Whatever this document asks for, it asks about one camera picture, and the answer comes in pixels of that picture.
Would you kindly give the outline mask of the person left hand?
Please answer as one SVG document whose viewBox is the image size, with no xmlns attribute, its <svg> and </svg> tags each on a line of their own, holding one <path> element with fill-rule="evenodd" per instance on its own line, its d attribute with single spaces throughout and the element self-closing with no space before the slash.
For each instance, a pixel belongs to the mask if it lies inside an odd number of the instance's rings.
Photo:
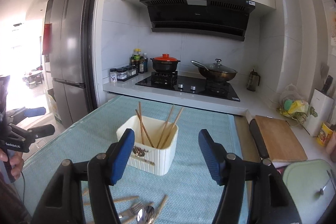
<svg viewBox="0 0 336 224">
<path fill-rule="evenodd" d="M 0 159 L 1 161 L 8 161 L 8 157 L 2 149 L 0 149 Z M 17 180 L 24 166 L 23 153 L 16 151 L 10 158 L 10 165 L 12 166 L 11 174 Z"/>
</svg>

